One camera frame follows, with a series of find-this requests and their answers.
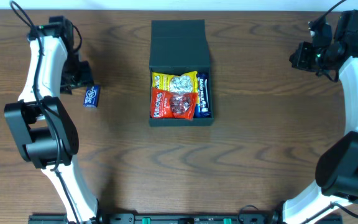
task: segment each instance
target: black mounting bracket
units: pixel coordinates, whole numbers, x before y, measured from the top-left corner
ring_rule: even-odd
[[[74,25],[64,16],[49,17],[49,23],[37,26],[28,34],[28,40],[35,40],[37,32],[40,37],[52,36],[62,38],[67,50],[67,59],[62,70],[60,93],[71,94],[71,90],[94,85],[91,67],[87,61],[80,61],[78,49],[74,49]]]
[[[118,213],[92,220],[90,224],[278,224],[269,212],[252,212],[240,215],[134,215]],[[32,215],[28,224],[67,224],[66,215]],[[329,215],[317,224],[342,224],[340,215]]]
[[[299,44],[290,56],[292,67],[338,82],[339,70],[345,61],[349,57],[358,57],[358,10],[341,14],[332,44],[331,26],[325,17],[310,22],[309,26],[314,32],[313,41]],[[335,71],[334,78],[330,76],[330,70]]]

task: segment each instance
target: box lid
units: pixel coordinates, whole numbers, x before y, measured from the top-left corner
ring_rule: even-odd
[[[154,67],[210,67],[204,20],[152,21]]]

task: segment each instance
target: yellow candy wrapper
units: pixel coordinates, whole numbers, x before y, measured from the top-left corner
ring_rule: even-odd
[[[167,90],[173,93],[197,93],[197,71],[178,75],[167,75],[152,72],[152,87],[159,90]]]

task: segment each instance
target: candy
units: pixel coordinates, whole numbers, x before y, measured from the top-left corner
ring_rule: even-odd
[[[85,92],[84,107],[96,108],[98,106],[100,86],[88,86]]]
[[[152,72],[152,87],[159,90],[167,90],[173,93],[196,93],[197,92],[197,71],[188,72],[181,76],[167,75]]]
[[[208,75],[197,74],[198,100],[196,105],[195,117],[205,118],[211,115],[208,102]]]
[[[152,118],[193,119],[197,93],[176,94],[152,88],[150,115]]]

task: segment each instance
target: white wall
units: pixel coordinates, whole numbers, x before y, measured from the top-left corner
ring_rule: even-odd
[[[24,9],[124,9],[197,11],[327,11],[339,0],[16,0]],[[0,0],[0,9],[9,1]],[[347,0],[335,11],[358,9]]]

